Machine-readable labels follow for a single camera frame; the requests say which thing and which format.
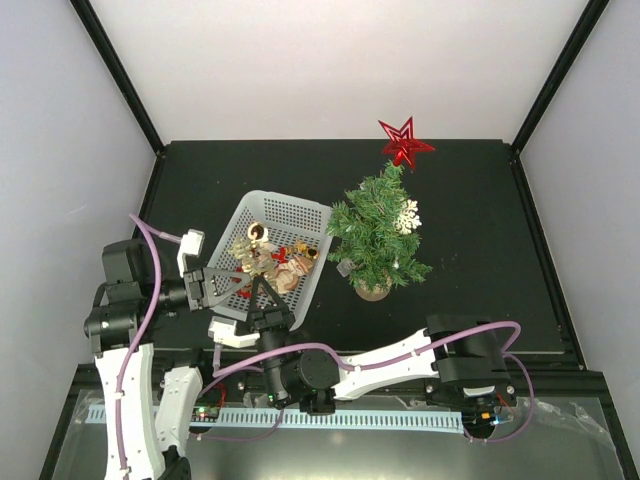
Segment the gold merry christmas sign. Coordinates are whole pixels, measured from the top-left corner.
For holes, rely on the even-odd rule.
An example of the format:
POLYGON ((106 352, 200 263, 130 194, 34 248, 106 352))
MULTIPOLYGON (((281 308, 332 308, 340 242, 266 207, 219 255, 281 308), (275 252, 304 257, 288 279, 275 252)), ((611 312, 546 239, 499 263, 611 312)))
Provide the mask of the gold merry christmas sign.
POLYGON ((251 277, 274 270, 274 251, 275 245, 269 240, 269 230, 260 222, 250 224, 245 236, 236 238, 228 249, 228 253, 240 262, 241 270, 251 277))

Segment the white perforated plastic basket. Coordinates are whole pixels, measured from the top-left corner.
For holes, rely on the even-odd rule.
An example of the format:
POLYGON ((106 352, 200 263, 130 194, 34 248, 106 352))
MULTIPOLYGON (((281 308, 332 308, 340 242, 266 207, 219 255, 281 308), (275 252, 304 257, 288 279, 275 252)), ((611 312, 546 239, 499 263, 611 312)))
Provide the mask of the white perforated plastic basket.
POLYGON ((216 276, 215 285, 237 292, 214 308, 218 315, 244 321, 249 303, 264 307, 270 300, 257 281, 264 279, 294 315, 298 329, 311 303, 329 252, 326 233, 331 208, 275 192, 254 190, 244 195, 229 221, 208 266, 246 273, 250 281, 216 276))

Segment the white string lights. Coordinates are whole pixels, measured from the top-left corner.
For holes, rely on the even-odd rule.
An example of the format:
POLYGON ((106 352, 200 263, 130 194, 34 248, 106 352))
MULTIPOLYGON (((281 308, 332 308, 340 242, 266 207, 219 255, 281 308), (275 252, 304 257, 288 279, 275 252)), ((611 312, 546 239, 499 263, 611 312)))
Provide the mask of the white string lights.
POLYGON ((352 274, 352 272, 357 268, 357 265, 351 259, 344 258, 337 264, 336 268, 339 274, 346 278, 352 274))

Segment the small green christmas tree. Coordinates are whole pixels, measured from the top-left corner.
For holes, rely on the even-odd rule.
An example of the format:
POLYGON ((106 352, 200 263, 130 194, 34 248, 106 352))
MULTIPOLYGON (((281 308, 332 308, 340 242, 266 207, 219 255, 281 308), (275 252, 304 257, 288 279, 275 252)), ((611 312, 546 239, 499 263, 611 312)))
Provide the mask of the small green christmas tree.
POLYGON ((422 225, 409 235, 394 226, 404 201, 415 200, 404 188, 403 174, 403 167, 389 161, 377 175, 345 191, 331 208, 326 233, 338 244, 327 259, 336 266, 344 258, 356 263, 346 278, 367 301, 379 301, 394 288, 422 283, 433 271, 417 258, 422 225))

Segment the white snowflake ornament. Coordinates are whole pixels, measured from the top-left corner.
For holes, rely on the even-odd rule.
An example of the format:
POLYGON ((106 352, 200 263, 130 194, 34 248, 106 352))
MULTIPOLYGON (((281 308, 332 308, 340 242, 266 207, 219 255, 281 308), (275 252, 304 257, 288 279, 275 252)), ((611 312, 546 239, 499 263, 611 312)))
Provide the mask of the white snowflake ornament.
POLYGON ((406 199, 394 222, 395 229, 402 235, 409 235, 421 225, 422 222, 418 214, 418 202, 412 199, 406 199))

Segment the red star ornament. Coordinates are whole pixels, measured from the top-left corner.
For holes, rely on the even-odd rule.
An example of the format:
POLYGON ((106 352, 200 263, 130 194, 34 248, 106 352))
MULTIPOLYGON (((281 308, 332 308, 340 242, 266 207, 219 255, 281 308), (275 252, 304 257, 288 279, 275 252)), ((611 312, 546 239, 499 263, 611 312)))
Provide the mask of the red star ornament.
POLYGON ((415 137, 412 116, 398 128, 382 120, 379 120, 378 123, 388 137, 388 143, 384 146, 382 153, 392 155, 393 164, 397 167, 406 164, 411 170, 414 170, 416 156, 419 153, 436 151, 435 147, 415 137))

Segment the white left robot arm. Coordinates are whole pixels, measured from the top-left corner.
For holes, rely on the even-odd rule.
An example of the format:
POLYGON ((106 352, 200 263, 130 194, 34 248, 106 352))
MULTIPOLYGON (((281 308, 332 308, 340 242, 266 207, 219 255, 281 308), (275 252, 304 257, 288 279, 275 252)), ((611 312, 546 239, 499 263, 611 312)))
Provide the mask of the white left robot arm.
POLYGON ((216 287, 219 270, 190 270, 186 259, 200 255, 204 235, 191 230, 179 240, 179 279, 164 281, 156 268, 145 280, 142 244, 126 240, 102 252, 105 281, 84 323, 102 383, 107 428, 108 479, 189 479, 186 457, 196 399, 214 388, 213 372, 193 354, 164 373, 165 391, 153 405, 153 343, 147 335, 157 310, 186 306, 192 311, 217 306, 250 280, 236 274, 237 284, 216 287))

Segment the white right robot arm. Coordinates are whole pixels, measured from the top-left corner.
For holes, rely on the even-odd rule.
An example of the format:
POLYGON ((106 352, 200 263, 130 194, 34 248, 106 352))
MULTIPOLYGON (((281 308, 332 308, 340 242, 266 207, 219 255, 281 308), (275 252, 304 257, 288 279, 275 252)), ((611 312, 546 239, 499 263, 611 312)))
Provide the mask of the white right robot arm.
POLYGON ((340 356, 325 344, 290 342, 294 315, 262 277, 252 283, 246 322, 258 336, 269 406, 296 404, 310 415, 332 414, 338 401, 420 378, 435 380, 463 410, 492 405, 510 382, 505 355, 521 332, 513 321, 433 315, 403 340, 340 356))

